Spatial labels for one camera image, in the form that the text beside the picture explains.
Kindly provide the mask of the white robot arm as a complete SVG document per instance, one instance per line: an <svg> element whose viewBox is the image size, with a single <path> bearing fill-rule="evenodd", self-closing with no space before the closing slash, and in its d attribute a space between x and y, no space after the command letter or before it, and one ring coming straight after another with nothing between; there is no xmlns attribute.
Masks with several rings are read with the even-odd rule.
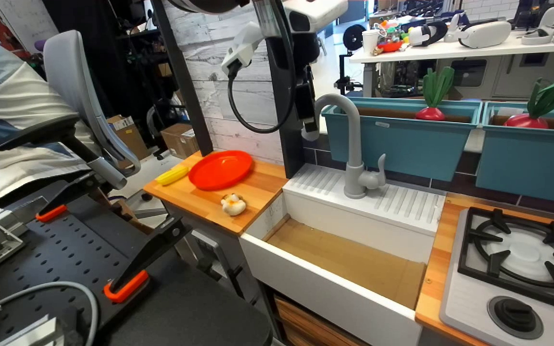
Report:
<svg viewBox="0 0 554 346"><path fill-rule="evenodd" d="M317 33L348 10L348 0L167 0L190 14L227 14L252 7L258 18L240 33L238 45L225 57L225 74L234 64L248 66L259 41L273 49L281 70L304 74L317 60Z"/></svg>

